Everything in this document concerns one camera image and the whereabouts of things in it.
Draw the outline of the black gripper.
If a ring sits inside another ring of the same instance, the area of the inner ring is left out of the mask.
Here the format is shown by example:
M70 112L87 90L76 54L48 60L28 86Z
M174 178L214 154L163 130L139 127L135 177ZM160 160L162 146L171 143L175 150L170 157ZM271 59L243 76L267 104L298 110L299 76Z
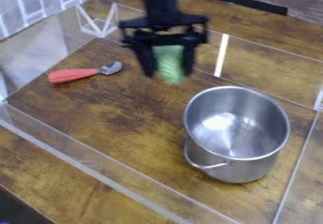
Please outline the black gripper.
M156 58L151 46L184 46L182 58L184 76L194 72L196 46L208 42L208 21L204 15L178 12L174 17L143 16L119 23L122 44L132 47L148 78L154 76L156 70Z

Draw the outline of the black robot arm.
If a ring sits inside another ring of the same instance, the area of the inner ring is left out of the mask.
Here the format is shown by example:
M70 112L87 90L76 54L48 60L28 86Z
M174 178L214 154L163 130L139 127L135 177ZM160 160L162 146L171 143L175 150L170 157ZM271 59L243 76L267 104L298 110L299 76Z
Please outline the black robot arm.
M122 43L134 51L144 75L150 78L162 65L152 49L182 46L176 65L187 77L194 72L196 48L208 43L210 18L182 12L176 0L144 0L144 6L144 17L119 23Z

